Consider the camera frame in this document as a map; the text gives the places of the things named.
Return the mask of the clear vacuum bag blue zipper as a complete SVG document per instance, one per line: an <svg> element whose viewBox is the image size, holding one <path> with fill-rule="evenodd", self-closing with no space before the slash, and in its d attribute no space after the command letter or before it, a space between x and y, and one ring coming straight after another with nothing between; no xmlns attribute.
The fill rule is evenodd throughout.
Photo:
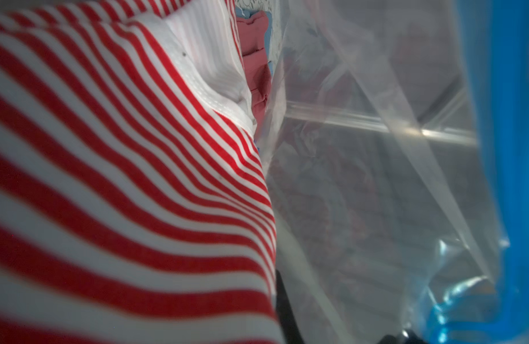
<svg viewBox="0 0 529 344"><path fill-rule="evenodd" d="M529 343L529 1L237 6L304 343Z"/></svg>

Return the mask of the red white striped tank top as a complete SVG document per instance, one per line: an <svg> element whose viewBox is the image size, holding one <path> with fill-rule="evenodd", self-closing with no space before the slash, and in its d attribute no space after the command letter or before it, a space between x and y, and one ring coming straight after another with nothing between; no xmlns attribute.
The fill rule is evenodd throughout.
<svg viewBox="0 0 529 344"><path fill-rule="evenodd" d="M0 13L0 343L283 343L232 1Z"/></svg>

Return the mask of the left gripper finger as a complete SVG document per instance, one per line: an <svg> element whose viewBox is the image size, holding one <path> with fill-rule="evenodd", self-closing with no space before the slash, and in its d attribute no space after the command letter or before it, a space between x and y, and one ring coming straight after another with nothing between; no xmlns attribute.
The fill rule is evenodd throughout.
<svg viewBox="0 0 529 344"><path fill-rule="evenodd" d="M304 344L280 271L276 270L275 310L287 344Z"/></svg>

